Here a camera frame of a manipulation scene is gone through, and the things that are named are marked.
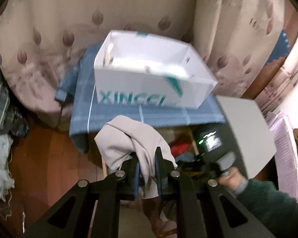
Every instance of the floral curtain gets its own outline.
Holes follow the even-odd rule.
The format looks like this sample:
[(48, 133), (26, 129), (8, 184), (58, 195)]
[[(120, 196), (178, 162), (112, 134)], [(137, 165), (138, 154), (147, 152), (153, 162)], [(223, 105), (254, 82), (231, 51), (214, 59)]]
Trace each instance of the floral curtain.
[(241, 97), (284, 29), (284, 1), (6, 0), (0, 67), (20, 102), (55, 127), (72, 111), (54, 101), (56, 87), (86, 48), (111, 29), (134, 30), (191, 42), (219, 81), (214, 93)]

